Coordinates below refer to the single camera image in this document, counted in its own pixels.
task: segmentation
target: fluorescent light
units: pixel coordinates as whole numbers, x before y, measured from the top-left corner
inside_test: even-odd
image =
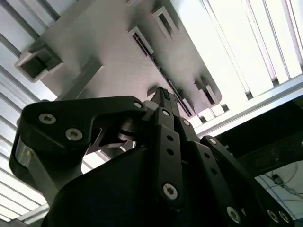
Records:
[[[83,173],[83,174],[85,174],[85,173],[87,173],[87,172],[89,172],[91,169],[87,166],[87,165],[85,165],[83,162],[82,162],[82,165],[81,165],[81,172]]]
[[[34,39],[23,27],[0,6],[0,33],[4,35],[19,51],[24,50]]]
[[[12,123],[13,126],[17,126],[17,120],[20,117],[20,113],[17,112],[14,108],[12,108],[8,103],[4,102],[3,99],[0,98],[0,106],[3,110],[1,112],[1,116],[4,117],[6,120],[8,120],[10,123]]]
[[[0,139],[0,153],[9,158],[11,146],[8,145],[6,142]]]
[[[252,95],[258,96],[273,88],[242,3],[217,0],[209,2]]]
[[[282,2],[289,30],[293,39],[294,48],[300,66],[303,66],[303,47],[299,34],[298,23],[294,15],[294,9],[298,8],[296,4],[292,4],[291,0],[285,0]]]
[[[290,15],[293,15],[292,21],[296,32],[296,39],[300,50],[301,58],[303,58],[303,4],[301,0],[286,0]]]
[[[0,90],[10,101],[15,103],[21,109],[23,109],[27,104],[33,103],[31,98],[19,90],[19,88],[2,73],[0,73]]]
[[[250,0],[248,4],[253,11],[257,26],[261,32],[261,36],[270,57],[270,63],[274,68],[276,78],[278,79],[279,83],[282,84],[285,81],[288,81],[288,71],[285,68],[286,65],[282,56],[282,52],[279,48],[279,43],[277,42],[275,30],[271,24],[266,5],[261,0]]]
[[[237,71],[200,0],[171,0],[171,3],[228,107],[245,103],[247,97]]]
[[[296,55],[292,35],[285,16],[282,1],[265,0],[266,7],[274,26],[285,64],[291,78],[301,74],[301,67]]]
[[[120,146],[120,149],[123,151],[123,152],[126,152],[126,149],[122,146]]]
[[[7,209],[7,208],[5,208],[5,207],[3,207],[1,205],[0,205],[0,214],[4,215],[4,216],[6,216],[6,217],[8,217],[10,219],[16,219],[17,217],[19,217],[18,214],[10,211],[9,209]]]
[[[43,197],[43,195],[37,193],[33,189],[26,186],[23,182],[13,178],[12,176],[4,173],[3,171],[0,171],[0,181],[5,183],[6,185],[16,189],[21,194],[29,197],[33,201],[39,203],[39,204],[46,204],[46,200]]]
[[[0,169],[3,169],[10,174],[13,174],[9,167],[9,161],[6,158],[4,158],[1,154],[0,154]]]
[[[0,195],[0,204],[4,205],[5,207],[9,208],[10,210],[13,210],[14,212],[16,212],[19,215],[24,215],[27,212],[29,212],[29,210],[21,207],[20,205],[16,204],[15,202],[7,199],[6,197]]]
[[[0,219],[6,221],[6,222],[10,222],[11,220],[3,215],[0,214]]]
[[[33,210],[39,207],[38,204],[32,202],[28,198],[25,198],[21,194],[15,192],[14,190],[8,188],[7,186],[1,183],[0,183],[0,192],[2,195],[11,198],[13,201],[17,202],[18,204],[21,204],[22,206],[28,208],[29,210]]]
[[[105,161],[100,158],[96,153],[90,153],[84,156],[83,160],[89,164],[92,168],[97,168],[98,166],[105,163]]]

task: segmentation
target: metal frame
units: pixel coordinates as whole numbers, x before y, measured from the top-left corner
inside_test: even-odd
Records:
[[[195,128],[198,137],[216,136],[279,105],[303,95],[303,74],[255,97],[237,109],[229,110]]]

